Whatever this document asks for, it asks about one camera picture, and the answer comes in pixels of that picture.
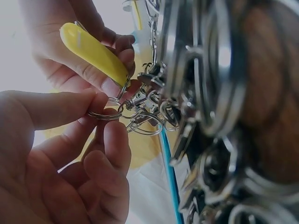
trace white surface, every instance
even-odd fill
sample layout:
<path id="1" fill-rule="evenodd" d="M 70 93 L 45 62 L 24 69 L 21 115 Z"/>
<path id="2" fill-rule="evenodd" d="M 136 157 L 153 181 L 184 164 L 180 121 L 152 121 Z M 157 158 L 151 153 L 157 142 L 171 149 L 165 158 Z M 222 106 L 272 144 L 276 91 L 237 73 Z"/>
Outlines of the white surface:
<path id="1" fill-rule="evenodd" d="M 107 27 L 119 34 L 133 32 L 131 14 L 122 10 L 120 0 L 97 0 L 96 6 Z M 0 7 L 0 20 L 0 91 L 49 92 L 51 86 L 31 59 L 15 0 L 6 1 L 5 6 Z M 37 132 L 35 144 L 44 139 L 43 134 Z M 177 170 L 180 182 L 185 172 L 184 166 Z M 131 197 L 128 224 L 176 223 L 161 156 L 131 170 L 128 179 Z"/>

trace fingernail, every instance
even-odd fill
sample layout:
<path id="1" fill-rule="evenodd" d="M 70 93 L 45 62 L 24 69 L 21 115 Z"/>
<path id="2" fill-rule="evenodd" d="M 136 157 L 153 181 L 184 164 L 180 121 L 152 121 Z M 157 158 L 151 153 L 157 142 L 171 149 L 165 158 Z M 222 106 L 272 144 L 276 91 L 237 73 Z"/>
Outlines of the fingernail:
<path id="1" fill-rule="evenodd" d="M 135 37 L 133 35 L 130 35 L 129 43 L 133 44 L 133 43 L 135 43 L 135 41 L 136 41 Z"/>
<path id="2" fill-rule="evenodd" d="M 102 90 L 109 97 L 115 97 L 119 92 L 119 86 L 110 78 L 107 78 L 102 84 Z"/>

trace metal keyring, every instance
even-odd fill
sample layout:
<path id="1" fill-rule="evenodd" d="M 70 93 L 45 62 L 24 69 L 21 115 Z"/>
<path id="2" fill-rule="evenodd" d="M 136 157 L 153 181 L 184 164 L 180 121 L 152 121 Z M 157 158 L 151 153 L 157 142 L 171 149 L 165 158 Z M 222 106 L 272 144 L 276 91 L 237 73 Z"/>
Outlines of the metal keyring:
<path id="1" fill-rule="evenodd" d="M 120 106 L 118 108 L 116 114 L 98 114 L 98 113 L 94 113 L 94 112 L 88 112 L 87 114 L 89 116 L 99 119 L 99 120 L 117 120 L 117 119 L 119 119 L 122 116 L 122 112 L 124 110 L 123 106 L 125 105 L 125 102 L 126 102 L 126 101 L 124 101 L 124 103 L 121 104 L 119 101 L 123 97 L 123 94 L 126 92 L 129 82 L 130 82 L 130 76 L 127 76 L 127 80 L 126 80 L 123 88 L 121 89 L 120 93 L 118 94 L 118 96 L 116 98 L 115 97 L 108 98 L 108 102 L 115 103 L 118 106 Z"/>
<path id="2" fill-rule="evenodd" d="M 112 102 L 112 103 L 115 103 L 118 106 L 120 106 L 118 108 L 116 114 L 98 114 L 98 113 L 95 113 L 95 112 L 88 112 L 88 115 L 93 117 L 93 118 L 99 119 L 99 120 L 117 120 L 117 119 L 119 119 L 122 115 L 122 112 L 123 112 L 123 107 L 121 106 L 122 104 L 117 102 L 116 98 L 114 98 L 114 97 L 109 97 L 108 102 Z"/>
<path id="3" fill-rule="evenodd" d="M 163 125 L 164 125 L 164 128 L 169 131 L 169 132 L 175 132 L 179 129 L 179 124 L 177 124 L 176 126 L 173 126 L 172 124 L 172 127 L 167 127 L 166 124 L 169 123 L 171 124 L 167 119 L 164 120 L 163 122 Z"/>
<path id="4" fill-rule="evenodd" d="M 139 115 L 143 115 L 143 116 L 153 118 L 154 120 L 156 120 L 156 122 L 160 125 L 161 128 L 159 128 L 156 131 L 147 131 L 147 130 L 143 130 L 143 129 L 139 128 L 139 126 L 140 126 L 139 124 L 135 124 L 133 121 L 131 121 L 127 125 L 127 129 L 130 128 L 128 130 L 128 132 L 133 131 L 135 133 L 142 134 L 142 135 L 147 135 L 147 136 L 154 136 L 154 135 L 160 134 L 162 132 L 162 130 L 163 130 L 163 121 L 160 118 L 158 118 L 154 114 L 151 114 L 151 113 L 148 113 L 148 112 L 141 112 L 141 113 L 139 113 Z"/>

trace key ring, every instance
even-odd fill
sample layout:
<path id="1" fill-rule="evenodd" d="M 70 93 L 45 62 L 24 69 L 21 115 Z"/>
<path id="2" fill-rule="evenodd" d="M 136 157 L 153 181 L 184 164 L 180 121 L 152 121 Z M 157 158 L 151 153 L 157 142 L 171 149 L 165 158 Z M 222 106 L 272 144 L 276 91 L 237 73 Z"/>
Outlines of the key ring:
<path id="1" fill-rule="evenodd" d="M 152 118 L 154 119 L 158 125 L 160 126 L 160 128 L 156 131 L 147 131 L 147 130 L 144 130 L 144 129 L 141 129 L 140 128 L 140 125 L 141 124 L 136 124 L 134 123 L 134 120 L 132 120 L 127 126 L 127 130 L 128 130 L 128 133 L 130 132 L 135 132 L 135 133 L 138 133 L 138 134 L 142 134 L 142 135 L 147 135 L 147 136 L 154 136 L 154 135 L 157 135 L 157 134 L 160 134 L 163 130 L 163 121 L 158 118 L 157 116 L 155 116 L 154 114 L 151 114 L 151 113 L 148 113 L 148 112 L 140 112 L 139 115 L 143 115 L 143 116 L 146 116 L 146 117 L 149 117 L 149 118 Z"/>
<path id="2" fill-rule="evenodd" d="M 126 89 L 128 87 L 128 84 L 130 82 L 130 76 L 127 76 L 127 80 L 121 89 L 120 93 L 117 97 L 109 97 L 108 102 L 115 103 L 119 106 L 116 114 L 98 114 L 94 112 L 88 112 L 87 114 L 93 118 L 99 119 L 99 120 L 117 120 L 122 116 L 122 112 L 124 110 L 123 106 L 125 105 L 126 101 L 124 101 L 122 104 L 119 102 L 120 99 L 123 97 L 124 93 L 126 92 Z"/>

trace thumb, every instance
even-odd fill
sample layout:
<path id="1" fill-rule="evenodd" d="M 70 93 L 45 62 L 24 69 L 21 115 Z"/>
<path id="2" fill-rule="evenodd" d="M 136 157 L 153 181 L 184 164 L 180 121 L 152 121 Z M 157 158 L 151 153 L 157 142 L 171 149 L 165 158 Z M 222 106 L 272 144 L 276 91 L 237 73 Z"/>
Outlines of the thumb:
<path id="1" fill-rule="evenodd" d="M 0 102 L 6 105 L 0 110 L 4 117 L 25 119 L 14 127 L 18 130 L 32 127 L 33 130 L 45 130 L 66 125 L 83 117 L 95 99 L 96 93 L 87 89 L 82 93 L 31 93 L 5 91 L 0 94 Z"/>
<path id="2" fill-rule="evenodd" d="M 57 58 L 58 62 L 72 69 L 82 79 L 89 82 L 98 90 L 105 92 L 108 96 L 117 96 L 120 87 L 111 78 L 84 59 L 73 54 L 66 47 L 64 49 L 64 52 L 61 52 L 59 58 Z"/>

